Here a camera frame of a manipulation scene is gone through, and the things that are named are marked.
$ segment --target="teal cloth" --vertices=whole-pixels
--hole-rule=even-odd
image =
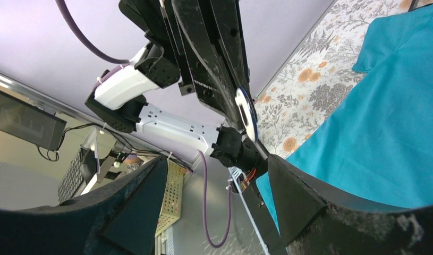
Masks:
[[[375,19],[353,70],[368,74],[287,161],[366,199],[433,204],[433,4]],[[277,220],[267,174],[257,186]]]

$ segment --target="cable clip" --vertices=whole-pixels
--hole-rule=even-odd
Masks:
[[[232,182],[233,182],[233,179],[230,178],[229,180],[227,180],[227,182],[229,183],[229,185],[226,187],[226,190],[229,190],[229,189],[232,188]]]
[[[106,126],[107,126],[107,123],[105,122],[104,125],[102,126],[102,129],[99,130],[99,133],[100,133],[100,134],[105,134],[105,131],[104,131],[104,130],[105,130],[105,127],[106,127]]]

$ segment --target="white cable tie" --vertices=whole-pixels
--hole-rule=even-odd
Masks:
[[[105,127],[107,126],[107,123],[105,122],[104,125],[102,126],[102,129],[99,131],[100,134],[105,134]]]

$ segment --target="gray surface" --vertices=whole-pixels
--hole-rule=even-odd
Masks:
[[[332,0],[241,0],[251,91],[256,96]],[[147,40],[125,18],[115,0],[67,1],[84,34],[103,52],[130,58]],[[0,1],[0,72],[91,114],[83,102],[96,77],[108,64],[89,52],[69,31],[51,0]],[[177,87],[147,93],[150,102],[181,117],[206,125],[223,118],[201,106],[194,95],[180,97]],[[158,137],[140,138],[194,159],[195,150]]]
[[[0,208],[21,210],[58,204],[59,181],[9,163],[0,164]]]
[[[217,160],[208,159],[207,221],[213,242],[219,243],[227,224],[227,180],[229,172]],[[232,195],[232,224],[225,246],[207,244],[202,224],[202,164],[185,180],[181,218],[173,225],[174,255],[264,254],[239,195]]]

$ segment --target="red wire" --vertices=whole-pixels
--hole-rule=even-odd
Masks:
[[[254,176],[255,176],[256,172],[257,172],[257,168],[254,168],[254,173],[252,174],[252,176],[251,176],[251,177],[249,177],[249,179],[248,179],[248,180],[247,180],[246,182],[248,182],[248,181],[252,180],[252,178],[254,178]]]
[[[246,175],[246,179],[248,179],[249,176],[254,172],[254,169],[255,169],[255,168],[252,168],[251,171]]]

